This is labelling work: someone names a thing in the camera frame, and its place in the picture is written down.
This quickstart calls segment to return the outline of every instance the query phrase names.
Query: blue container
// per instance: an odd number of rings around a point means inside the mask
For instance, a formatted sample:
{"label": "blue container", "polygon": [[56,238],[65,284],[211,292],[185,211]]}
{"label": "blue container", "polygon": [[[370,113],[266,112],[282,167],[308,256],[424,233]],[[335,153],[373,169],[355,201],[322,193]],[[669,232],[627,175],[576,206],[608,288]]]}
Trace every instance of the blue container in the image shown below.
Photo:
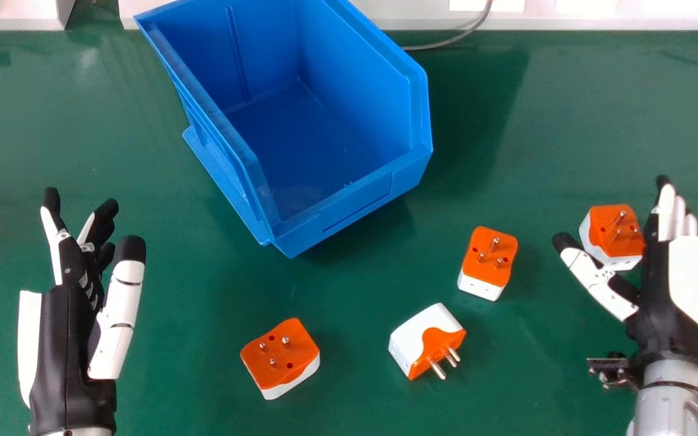
{"label": "blue container", "polygon": [[136,22],[261,245],[294,257],[419,183],[427,77],[346,0],[181,0]]}

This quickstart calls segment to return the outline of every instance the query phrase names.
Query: wire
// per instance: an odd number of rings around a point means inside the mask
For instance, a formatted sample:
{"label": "wire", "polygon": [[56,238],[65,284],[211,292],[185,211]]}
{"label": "wire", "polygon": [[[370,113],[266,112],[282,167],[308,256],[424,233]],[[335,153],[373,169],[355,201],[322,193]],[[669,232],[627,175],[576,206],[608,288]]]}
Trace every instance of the wire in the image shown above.
{"label": "wire", "polygon": [[481,16],[479,19],[476,21],[476,24],[471,25],[468,30],[465,30],[465,32],[460,33],[457,36],[454,36],[453,38],[449,39],[444,39],[444,41],[440,42],[433,42],[432,44],[424,44],[420,46],[407,46],[407,47],[402,47],[405,51],[424,51],[424,50],[432,50],[435,48],[441,48],[441,47],[446,47],[448,45],[454,44],[454,42],[457,41],[462,41],[465,39],[468,35],[476,31],[477,28],[481,27],[481,25],[487,21],[487,17],[490,16],[490,11],[492,10],[492,1],[493,0],[487,0],[487,4],[484,6],[484,10],[481,13]]}

